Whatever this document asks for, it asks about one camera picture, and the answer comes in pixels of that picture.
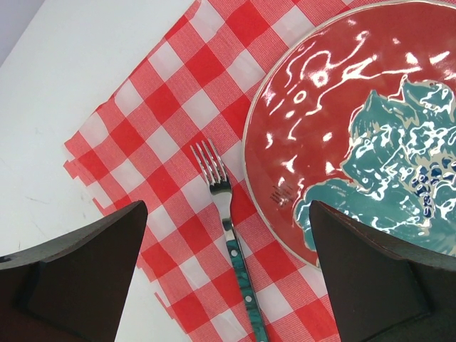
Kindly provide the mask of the fork with green handle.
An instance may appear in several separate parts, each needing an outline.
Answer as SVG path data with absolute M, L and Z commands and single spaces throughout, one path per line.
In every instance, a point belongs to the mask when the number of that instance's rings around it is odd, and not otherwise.
M 269 341 L 266 325 L 261 315 L 256 293 L 249 275 L 241 244 L 232 221 L 232 185 L 225 165 L 211 140 L 197 142 L 191 151 L 202 171 L 219 218 L 222 223 L 224 238 L 232 263 L 244 306 L 252 326 L 256 341 Z

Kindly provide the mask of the red white checkered cloth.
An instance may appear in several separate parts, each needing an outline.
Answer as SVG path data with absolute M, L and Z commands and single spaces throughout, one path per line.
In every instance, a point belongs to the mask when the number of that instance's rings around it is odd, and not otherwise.
M 280 58 L 321 24 L 379 1 L 196 1 L 66 142 L 103 214 L 147 205 L 138 266 L 192 341 L 253 341 L 221 223 L 191 146 L 211 139 L 271 341 L 338 341 L 318 266 L 273 235 L 247 187 L 244 129 Z

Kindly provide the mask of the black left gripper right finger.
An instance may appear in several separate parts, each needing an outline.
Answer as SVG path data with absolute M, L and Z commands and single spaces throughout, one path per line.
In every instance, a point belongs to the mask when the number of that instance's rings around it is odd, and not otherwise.
M 320 201 L 309 218 L 342 341 L 454 341 L 455 258 Z

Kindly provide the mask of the red teal ceramic plate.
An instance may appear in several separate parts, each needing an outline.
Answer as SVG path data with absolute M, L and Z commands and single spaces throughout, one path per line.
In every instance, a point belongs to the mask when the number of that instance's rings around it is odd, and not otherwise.
M 311 266 L 319 200 L 455 254 L 455 5 L 347 11 L 290 48 L 249 109 L 243 166 L 273 235 Z

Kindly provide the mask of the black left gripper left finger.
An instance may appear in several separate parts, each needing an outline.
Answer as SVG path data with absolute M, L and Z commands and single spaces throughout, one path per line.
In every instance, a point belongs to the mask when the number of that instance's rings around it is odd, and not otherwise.
M 2 341 L 114 341 L 145 233 L 137 201 L 1 257 Z

